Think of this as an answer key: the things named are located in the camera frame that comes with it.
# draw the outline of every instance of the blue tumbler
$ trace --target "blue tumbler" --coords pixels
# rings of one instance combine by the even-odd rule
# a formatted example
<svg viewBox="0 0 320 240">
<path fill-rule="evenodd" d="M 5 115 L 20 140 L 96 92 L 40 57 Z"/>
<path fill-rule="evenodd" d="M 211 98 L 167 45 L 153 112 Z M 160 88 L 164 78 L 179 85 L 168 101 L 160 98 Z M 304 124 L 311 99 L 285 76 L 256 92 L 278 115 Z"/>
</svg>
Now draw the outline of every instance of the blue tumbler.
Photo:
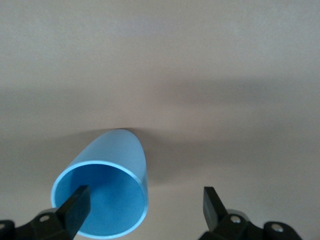
<svg viewBox="0 0 320 240">
<path fill-rule="evenodd" d="M 90 186 L 91 197 L 80 235 L 113 239 L 136 229 L 148 210 L 147 166 L 138 138 L 115 129 L 91 142 L 54 182 L 52 206 L 60 207 L 80 185 Z"/>
</svg>

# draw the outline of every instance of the gray surface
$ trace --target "gray surface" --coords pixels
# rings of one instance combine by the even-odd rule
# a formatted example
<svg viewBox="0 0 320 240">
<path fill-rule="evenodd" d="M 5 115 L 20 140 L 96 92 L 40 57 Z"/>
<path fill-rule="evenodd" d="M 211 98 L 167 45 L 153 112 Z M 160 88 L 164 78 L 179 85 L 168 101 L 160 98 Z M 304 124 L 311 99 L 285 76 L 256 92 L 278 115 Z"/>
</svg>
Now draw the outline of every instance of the gray surface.
<svg viewBox="0 0 320 240">
<path fill-rule="evenodd" d="M 197 239 L 214 186 L 259 227 L 319 240 L 319 12 L 318 1 L 1 1 L 1 218 L 49 208 L 65 166 L 129 128 L 150 208 L 121 239 Z"/>
</svg>

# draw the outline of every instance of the screw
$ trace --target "screw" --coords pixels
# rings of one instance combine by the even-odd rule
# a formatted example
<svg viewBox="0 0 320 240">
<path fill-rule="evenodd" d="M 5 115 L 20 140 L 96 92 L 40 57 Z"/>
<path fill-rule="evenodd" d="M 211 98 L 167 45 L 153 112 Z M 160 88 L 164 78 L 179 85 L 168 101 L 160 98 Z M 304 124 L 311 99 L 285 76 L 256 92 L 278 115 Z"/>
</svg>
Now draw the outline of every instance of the screw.
<svg viewBox="0 0 320 240">
<path fill-rule="evenodd" d="M 42 217 L 39 218 L 39 221 L 40 221 L 40 222 L 44 222 L 44 221 L 49 220 L 49 218 L 50 218 L 49 215 L 44 215 L 44 216 L 42 216 Z"/>
<path fill-rule="evenodd" d="M 230 219 L 231 219 L 231 221 L 234 222 L 235 224 L 241 223 L 240 217 L 238 217 L 238 216 L 236 216 L 236 215 L 231 216 Z"/>
<path fill-rule="evenodd" d="M 282 233 L 284 231 L 283 227 L 276 223 L 272 224 L 271 228 L 278 233 Z"/>
</svg>

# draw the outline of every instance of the light blue rim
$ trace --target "light blue rim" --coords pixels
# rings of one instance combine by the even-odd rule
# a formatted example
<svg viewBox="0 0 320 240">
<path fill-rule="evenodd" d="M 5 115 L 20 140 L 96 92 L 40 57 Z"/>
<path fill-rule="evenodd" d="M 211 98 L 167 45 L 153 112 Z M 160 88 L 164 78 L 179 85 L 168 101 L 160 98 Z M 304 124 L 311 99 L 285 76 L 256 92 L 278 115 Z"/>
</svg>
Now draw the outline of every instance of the light blue rim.
<svg viewBox="0 0 320 240">
<path fill-rule="evenodd" d="M 142 221 L 145 219 L 146 215 L 147 215 L 147 211 L 148 211 L 148 207 L 149 207 L 149 202 L 148 202 L 148 193 L 146 192 L 146 189 L 143 185 L 143 183 L 140 181 L 140 179 L 133 174 L 131 171 L 129 171 L 128 169 L 124 168 L 123 166 L 119 165 L 119 164 L 115 164 L 113 162 L 109 162 L 109 161 L 105 161 L 105 160 L 89 160 L 89 161 L 83 161 L 83 162 L 79 162 L 76 163 L 70 167 L 67 167 L 55 180 L 53 186 L 52 186 L 52 191 L 51 191 L 51 204 L 53 208 L 57 208 L 57 204 L 56 204 L 56 200 L 55 200 L 55 194 L 56 194 L 56 189 L 57 186 L 60 182 L 60 180 L 70 171 L 72 171 L 73 169 L 76 169 L 78 167 L 81 166 L 85 166 L 85 165 L 94 165 L 94 164 L 100 164 L 100 165 L 106 165 L 106 166 L 111 166 L 114 168 L 117 168 L 125 173 L 127 173 L 129 176 L 131 176 L 140 186 L 143 195 L 144 195 L 144 200 L 145 200 L 145 206 L 144 206 L 144 210 L 143 213 L 140 217 L 140 219 L 136 222 L 135 225 L 133 225 L 132 227 L 130 227 L 128 230 L 123 231 L 121 233 L 115 234 L 115 235 L 93 235 L 93 234 L 88 234 L 82 231 L 78 231 L 78 234 L 87 238 L 92 238 L 92 239 L 115 239 L 115 238 L 119 238 L 122 237 L 124 235 L 127 235 L 128 233 L 131 233 L 133 230 L 135 230 L 141 223 Z"/>
</svg>

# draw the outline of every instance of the blue cup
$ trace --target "blue cup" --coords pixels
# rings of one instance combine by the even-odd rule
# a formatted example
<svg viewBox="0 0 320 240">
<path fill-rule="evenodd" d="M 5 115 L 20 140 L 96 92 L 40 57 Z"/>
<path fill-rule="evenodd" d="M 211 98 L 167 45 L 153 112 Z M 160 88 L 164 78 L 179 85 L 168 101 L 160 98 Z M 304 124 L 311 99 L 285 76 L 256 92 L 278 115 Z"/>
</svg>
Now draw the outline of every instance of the blue cup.
<svg viewBox="0 0 320 240">
<path fill-rule="evenodd" d="M 148 210 L 148 177 L 138 138 L 111 130 L 90 143 L 53 184 L 51 202 L 60 207 L 80 186 L 90 186 L 91 211 L 79 234 L 113 239 L 136 229 Z"/>
</svg>

